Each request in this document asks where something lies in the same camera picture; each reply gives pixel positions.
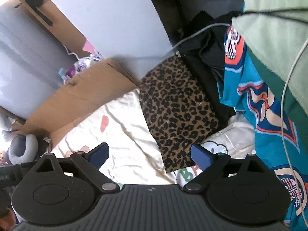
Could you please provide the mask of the teal patterned garment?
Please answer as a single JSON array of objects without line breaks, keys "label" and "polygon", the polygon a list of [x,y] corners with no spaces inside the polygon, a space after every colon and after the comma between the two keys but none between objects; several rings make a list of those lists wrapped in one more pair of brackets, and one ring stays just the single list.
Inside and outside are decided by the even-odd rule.
[{"label": "teal patterned garment", "polygon": [[218,85],[222,104],[242,112],[255,129],[257,156],[288,190],[291,203],[284,224],[307,230],[307,154],[295,123],[280,111],[280,99],[257,72],[244,39],[233,26],[223,37],[224,82]]}]

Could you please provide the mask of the brown cardboard sheet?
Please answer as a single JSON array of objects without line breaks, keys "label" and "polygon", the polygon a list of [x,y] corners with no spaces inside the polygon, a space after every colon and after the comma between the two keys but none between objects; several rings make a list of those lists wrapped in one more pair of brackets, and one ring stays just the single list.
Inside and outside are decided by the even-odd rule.
[{"label": "brown cardboard sheet", "polygon": [[23,134],[49,137],[55,147],[99,107],[138,86],[114,59],[105,59],[76,74],[43,102],[20,127]]}]

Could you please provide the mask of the purple white detergent pack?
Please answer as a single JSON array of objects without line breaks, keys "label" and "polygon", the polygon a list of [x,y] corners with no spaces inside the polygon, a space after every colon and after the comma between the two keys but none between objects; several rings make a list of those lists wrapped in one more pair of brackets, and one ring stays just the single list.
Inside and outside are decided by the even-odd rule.
[{"label": "purple white detergent pack", "polygon": [[58,72],[59,76],[62,78],[65,84],[68,80],[72,79],[76,74],[88,69],[90,66],[94,65],[96,62],[103,60],[102,55],[90,54],[87,57],[80,58],[77,60],[69,69],[61,68]]}]

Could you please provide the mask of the black garment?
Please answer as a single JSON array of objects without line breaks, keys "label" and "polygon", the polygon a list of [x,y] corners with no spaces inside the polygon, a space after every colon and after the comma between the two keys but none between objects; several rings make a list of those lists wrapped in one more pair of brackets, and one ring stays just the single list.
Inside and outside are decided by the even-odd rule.
[{"label": "black garment", "polygon": [[189,37],[211,24],[216,26],[206,29],[177,48],[210,102],[211,109],[218,119],[217,130],[225,128],[229,118],[235,114],[233,108],[220,103],[218,86],[224,82],[224,34],[231,24],[231,19],[239,14],[231,11],[213,18],[202,10],[183,29],[184,37]]}]

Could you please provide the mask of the tall cardboard box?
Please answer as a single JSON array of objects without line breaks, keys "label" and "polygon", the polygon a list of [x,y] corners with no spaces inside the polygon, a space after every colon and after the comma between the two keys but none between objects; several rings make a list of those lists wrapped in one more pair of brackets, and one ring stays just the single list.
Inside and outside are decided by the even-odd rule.
[{"label": "tall cardboard box", "polygon": [[42,0],[42,5],[34,7],[27,0],[19,0],[52,35],[66,48],[79,57],[88,55],[82,48],[86,43],[84,35],[67,19],[51,0]]}]

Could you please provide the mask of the light green garment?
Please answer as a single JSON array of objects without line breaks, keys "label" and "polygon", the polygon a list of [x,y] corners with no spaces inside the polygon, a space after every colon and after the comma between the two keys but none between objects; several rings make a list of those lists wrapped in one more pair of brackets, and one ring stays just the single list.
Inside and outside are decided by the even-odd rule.
[{"label": "light green garment", "polygon": [[307,143],[307,0],[244,0],[242,15],[232,24],[248,46],[257,72],[278,98]]}]

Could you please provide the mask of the grey neck pillow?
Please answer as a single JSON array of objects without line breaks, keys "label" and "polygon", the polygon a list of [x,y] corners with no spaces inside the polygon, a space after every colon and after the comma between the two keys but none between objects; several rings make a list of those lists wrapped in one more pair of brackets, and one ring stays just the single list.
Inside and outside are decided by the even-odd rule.
[{"label": "grey neck pillow", "polygon": [[18,135],[14,137],[8,149],[11,164],[22,164],[34,161],[38,153],[38,140],[35,135]]}]

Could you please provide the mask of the cream bear print blanket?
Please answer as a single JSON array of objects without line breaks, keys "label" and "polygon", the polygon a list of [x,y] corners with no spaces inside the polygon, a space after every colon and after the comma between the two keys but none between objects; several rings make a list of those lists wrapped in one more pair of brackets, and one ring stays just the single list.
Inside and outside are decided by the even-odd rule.
[{"label": "cream bear print blanket", "polygon": [[138,89],[101,106],[66,134],[52,152],[58,158],[69,157],[103,142],[108,144],[110,153],[99,170],[120,185],[184,186],[202,172],[194,165],[166,173],[158,145],[143,116]]}]

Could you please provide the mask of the leopard print garment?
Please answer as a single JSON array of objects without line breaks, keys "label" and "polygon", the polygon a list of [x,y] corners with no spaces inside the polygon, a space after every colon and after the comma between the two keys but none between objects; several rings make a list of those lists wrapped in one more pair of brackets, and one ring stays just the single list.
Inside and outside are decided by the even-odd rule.
[{"label": "leopard print garment", "polygon": [[139,101],[165,171],[193,166],[191,146],[213,134],[219,121],[208,96],[179,57],[164,60],[144,76]]}]

